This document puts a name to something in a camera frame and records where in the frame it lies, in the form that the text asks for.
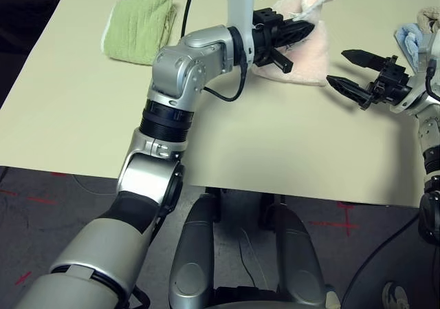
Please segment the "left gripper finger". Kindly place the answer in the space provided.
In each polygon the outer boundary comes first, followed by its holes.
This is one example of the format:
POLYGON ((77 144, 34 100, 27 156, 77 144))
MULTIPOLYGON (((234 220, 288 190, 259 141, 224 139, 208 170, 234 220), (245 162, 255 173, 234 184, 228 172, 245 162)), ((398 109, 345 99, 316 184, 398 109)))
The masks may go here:
POLYGON ((314 29, 314 25, 308 21, 292 19, 284 20, 278 27, 279 36, 307 36, 314 29))
POLYGON ((277 46, 282 47, 286 45, 295 44, 310 34, 309 30, 296 30, 296 31, 282 31, 277 37, 277 46))

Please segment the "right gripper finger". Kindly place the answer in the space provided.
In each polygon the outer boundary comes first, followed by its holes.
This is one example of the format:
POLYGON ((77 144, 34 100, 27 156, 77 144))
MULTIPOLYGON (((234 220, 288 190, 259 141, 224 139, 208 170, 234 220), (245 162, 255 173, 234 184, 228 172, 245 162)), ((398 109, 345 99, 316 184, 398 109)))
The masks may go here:
POLYGON ((352 64, 369 68, 369 69, 382 69, 385 64, 385 58, 378 56, 376 54, 372 54, 370 52, 366 52, 364 50, 344 50, 341 52, 348 61, 352 64))
POLYGON ((356 102, 361 109, 368 109, 372 103, 373 96, 347 78, 328 75, 327 82, 337 92, 356 102))

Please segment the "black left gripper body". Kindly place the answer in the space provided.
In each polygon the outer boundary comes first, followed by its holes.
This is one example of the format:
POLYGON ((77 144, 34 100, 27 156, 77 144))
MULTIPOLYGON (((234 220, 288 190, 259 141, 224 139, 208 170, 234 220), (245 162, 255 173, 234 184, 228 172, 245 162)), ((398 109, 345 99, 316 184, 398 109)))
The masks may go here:
POLYGON ((289 44, 289 31, 293 21, 284 20, 281 14, 271 8, 263 8, 253 12, 252 37, 254 42, 254 64, 262 67, 275 64, 282 73, 291 72, 293 62, 281 54, 276 48, 289 44))

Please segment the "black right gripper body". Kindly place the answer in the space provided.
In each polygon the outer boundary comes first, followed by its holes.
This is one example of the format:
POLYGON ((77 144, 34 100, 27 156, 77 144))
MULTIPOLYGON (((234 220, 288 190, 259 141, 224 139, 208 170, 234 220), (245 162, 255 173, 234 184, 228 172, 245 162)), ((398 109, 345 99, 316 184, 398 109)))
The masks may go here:
POLYGON ((369 93, 373 103, 400 103, 410 92, 406 68, 396 64, 397 57, 374 56, 369 67, 379 72, 370 83, 369 93))

